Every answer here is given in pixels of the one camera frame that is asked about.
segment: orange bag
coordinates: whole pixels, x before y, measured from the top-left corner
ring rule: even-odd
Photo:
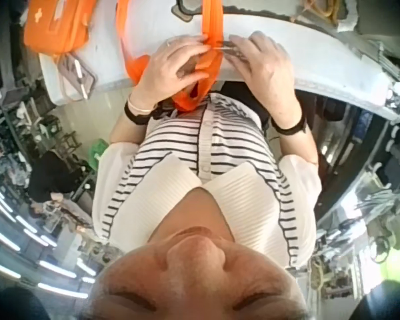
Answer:
[[[125,24],[127,18],[127,8],[130,0],[119,0],[117,5],[117,31],[120,39],[125,38]],[[221,47],[223,41],[223,8],[221,0],[203,0],[203,34],[208,36],[205,44],[211,47]],[[143,55],[138,59],[133,59],[125,53],[126,71],[130,78],[138,84],[142,73],[149,62],[149,56]],[[221,68],[222,52],[211,50],[200,58],[196,70],[202,70],[209,74],[209,78],[200,80],[197,88],[197,96],[190,97],[184,91],[178,92],[173,96],[176,107],[181,111],[192,111],[202,102],[208,94],[212,85],[218,77]]]
[[[82,47],[96,0],[30,0],[24,44],[55,56]]]

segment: nose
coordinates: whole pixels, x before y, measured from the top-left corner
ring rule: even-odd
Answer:
[[[186,237],[167,252],[167,272],[178,291],[216,291],[224,278],[225,253],[204,235]]]

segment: green stool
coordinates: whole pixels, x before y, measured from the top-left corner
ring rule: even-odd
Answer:
[[[89,152],[87,154],[88,156],[87,162],[90,165],[90,167],[96,172],[98,171],[99,159],[101,158],[102,154],[105,152],[107,148],[108,148],[108,143],[106,143],[103,139],[96,140],[93,143],[92,147],[89,148]]]

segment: white cardigan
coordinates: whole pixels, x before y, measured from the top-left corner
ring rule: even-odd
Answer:
[[[95,231],[134,250],[190,190],[202,187],[236,242],[282,267],[304,265],[315,244],[317,168],[296,155],[276,164],[260,126],[246,106],[215,93],[196,112],[163,121],[141,146],[110,146],[99,164]]]

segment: neck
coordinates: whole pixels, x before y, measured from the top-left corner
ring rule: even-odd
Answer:
[[[206,227],[228,241],[231,230],[213,196],[202,188],[194,189],[172,209],[154,230],[149,243],[162,241],[191,227]]]

